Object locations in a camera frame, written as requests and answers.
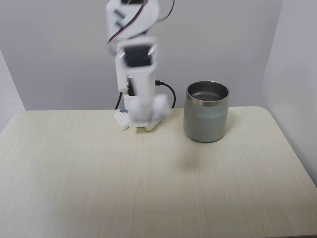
wooden table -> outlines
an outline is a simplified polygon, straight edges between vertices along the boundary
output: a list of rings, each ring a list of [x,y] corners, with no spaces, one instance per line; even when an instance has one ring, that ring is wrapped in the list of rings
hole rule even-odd
[[[120,131],[113,110],[29,111],[0,137],[1,238],[317,234],[317,190],[271,114],[230,108],[223,139],[183,110]]]

gray wall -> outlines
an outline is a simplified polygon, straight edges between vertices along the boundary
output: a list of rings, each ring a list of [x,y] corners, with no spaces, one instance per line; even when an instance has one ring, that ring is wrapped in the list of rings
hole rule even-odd
[[[317,1],[287,0],[262,83],[273,114],[317,184]]]
[[[162,11],[170,1],[160,1]],[[107,2],[1,0],[0,47],[25,109],[115,106]],[[281,5],[282,0],[177,0],[168,21],[150,31],[160,42],[158,79],[175,88],[177,106],[183,106],[186,86],[202,79],[226,84],[231,105],[263,105],[260,84]]]

metal cup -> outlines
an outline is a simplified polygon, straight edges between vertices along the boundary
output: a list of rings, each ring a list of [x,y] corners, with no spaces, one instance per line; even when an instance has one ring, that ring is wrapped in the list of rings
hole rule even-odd
[[[225,133],[229,89],[214,81],[198,81],[186,90],[185,134],[198,142],[220,140]]]

